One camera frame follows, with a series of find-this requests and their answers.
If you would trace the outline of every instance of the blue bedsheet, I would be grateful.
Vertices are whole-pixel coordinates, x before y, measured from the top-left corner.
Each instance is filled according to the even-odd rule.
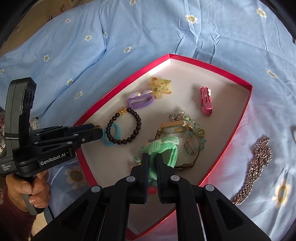
[[[273,241],[281,240],[296,218],[296,47],[260,1],[94,0],[54,18],[0,58],[0,106],[11,80],[31,76],[37,83],[31,116],[39,116],[39,128],[73,125],[118,83],[167,53],[211,63],[254,85],[239,129],[205,183],[232,198],[253,145],[269,136],[273,160],[239,208]],[[86,188],[68,178],[79,172],[73,161],[51,170],[55,215]],[[177,240],[172,218],[140,240]]]

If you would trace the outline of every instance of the silver rivet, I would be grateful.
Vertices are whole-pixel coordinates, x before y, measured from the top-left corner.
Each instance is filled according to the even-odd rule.
[[[99,192],[101,190],[101,188],[99,187],[99,186],[93,186],[92,188],[91,188],[91,191],[92,192]]]
[[[207,191],[209,191],[209,192],[212,192],[212,191],[215,190],[215,187],[214,187],[213,185],[206,185],[206,186],[205,186],[205,189],[206,189]]]
[[[175,181],[175,182],[177,182],[177,181],[180,180],[180,177],[177,176],[177,175],[173,175],[173,176],[171,176],[170,178],[171,178],[172,181]]]
[[[132,183],[132,182],[134,182],[134,181],[136,180],[136,178],[133,177],[133,176],[129,176],[129,177],[126,178],[126,180],[127,180],[129,183]]]

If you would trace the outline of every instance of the finger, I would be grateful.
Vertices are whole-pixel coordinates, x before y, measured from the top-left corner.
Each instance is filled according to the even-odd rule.
[[[30,204],[37,205],[37,204],[40,204],[40,203],[44,202],[44,200],[48,196],[49,190],[50,190],[50,186],[47,183],[45,185],[44,190],[42,190],[41,192],[37,193],[36,195],[32,195],[32,196],[29,197]]]
[[[44,190],[46,184],[47,184],[47,179],[48,179],[48,173],[45,174],[45,176],[41,179],[35,178],[32,186],[33,186],[33,191],[32,195],[36,195],[37,193],[41,192]]]
[[[51,199],[51,197],[52,197],[51,194],[48,193],[46,199],[42,203],[39,203],[39,204],[34,205],[34,206],[37,207],[37,208],[45,208],[45,207],[47,207],[48,206],[48,202]]]
[[[6,176],[6,184],[11,193],[31,194],[33,192],[32,185],[13,174]]]
[[[37,174],[37,177],[38,177],[39,179],[42,179],[42,178],[45,176],[46,173],[48,173],[48,170],[45,170],[45,171],[43,171],[43,172],[38,173],[38,174]]]

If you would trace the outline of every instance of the metal chain necklace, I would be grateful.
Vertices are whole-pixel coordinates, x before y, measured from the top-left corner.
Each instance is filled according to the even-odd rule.
[[[269,137],[264,137],[256,144],[254,159],[251,161],[244,185],[233,199],[234,205],[240,205],[247,199],[254,182],[260,177],[263,166],[268,166],[271,161],[271,149],[267,146]]]

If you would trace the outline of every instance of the dark brown bead bracelet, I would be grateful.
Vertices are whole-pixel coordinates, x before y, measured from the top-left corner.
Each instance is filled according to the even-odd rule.
[[[126,112],[129,112],[131,113],[136,121],[137,121],[137,126],[136,128],[133,130],[133,134],[131,134],[130,137],[126,138],[126,139],[123,139],[123,140],[117,140],[115,138],[112,137],[111,135],[111,126],[112,124],[114,123],[114,121],[120,116],[120,115],[123,115],[124,113]],[[120,110],[119,112],[115,113],[115,115],[112,117],[112,119],[109,121],[109,123],[107,124],[107,127],[106,127],[106,134],[107,134],[107,138],[109,139],[110,142],[113,142],[114,144],[118,144],[118,145],[121,145],[121,144],[126,144],[128,142],[132,142],[133,139],[136,138],[136,135],[139,134],[139,130],[141,129],[141,125],[142,125],[142,122],[141,122],[141,118],[140,116],[138,115],[137,112],[135,112],[134,110],[132,110],[131,108],[125,108],[123,110]]]

